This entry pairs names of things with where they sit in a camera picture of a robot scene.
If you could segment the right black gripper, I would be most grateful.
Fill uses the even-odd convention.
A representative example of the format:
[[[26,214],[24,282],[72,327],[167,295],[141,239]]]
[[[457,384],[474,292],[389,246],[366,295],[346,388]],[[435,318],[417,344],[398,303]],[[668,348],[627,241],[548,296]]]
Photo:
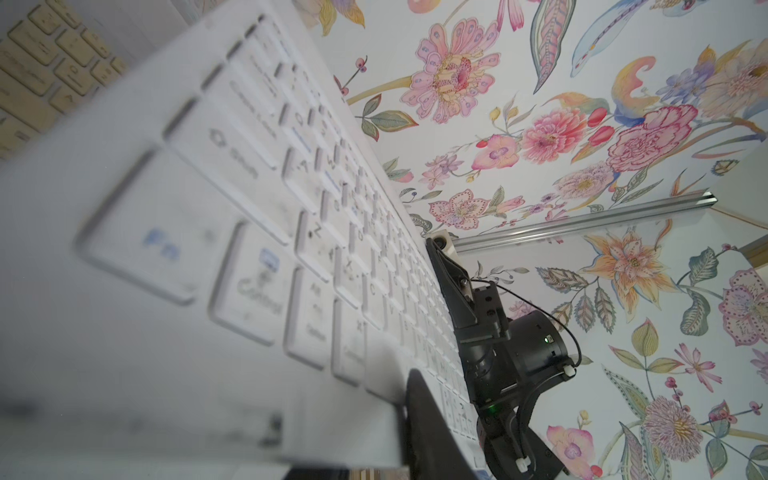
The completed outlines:
[[[542,312],[507,317],[494,285],[472,289],[466,270],[426,240],[450,314],[469,400],[484,434],[486,462],[498,479],[555,479],[564,463],[529,428],[539,397],[571,380],[576,365]]]

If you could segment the white keyboard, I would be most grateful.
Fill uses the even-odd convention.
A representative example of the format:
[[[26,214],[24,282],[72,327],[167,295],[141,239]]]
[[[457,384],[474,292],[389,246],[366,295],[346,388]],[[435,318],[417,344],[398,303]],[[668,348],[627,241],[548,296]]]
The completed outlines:
[[[100,1],[127,73],[1,162],[1,475],[486,470],[423,243],[287,1]]]

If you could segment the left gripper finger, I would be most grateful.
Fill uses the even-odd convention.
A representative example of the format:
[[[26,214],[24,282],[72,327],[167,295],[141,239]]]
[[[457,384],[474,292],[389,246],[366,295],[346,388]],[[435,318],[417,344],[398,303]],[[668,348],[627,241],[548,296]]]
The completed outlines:
[[[409,372],[406,382],[405,425],[405,453],[411,479],[476,479],[417,369]]]

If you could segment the yellow keyboard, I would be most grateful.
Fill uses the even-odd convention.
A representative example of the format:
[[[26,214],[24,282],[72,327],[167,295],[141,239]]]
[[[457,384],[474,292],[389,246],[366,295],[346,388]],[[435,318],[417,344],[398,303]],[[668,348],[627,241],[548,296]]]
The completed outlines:
[[[1,3],[1,162],[124,76],[131,61],[100,1]]]

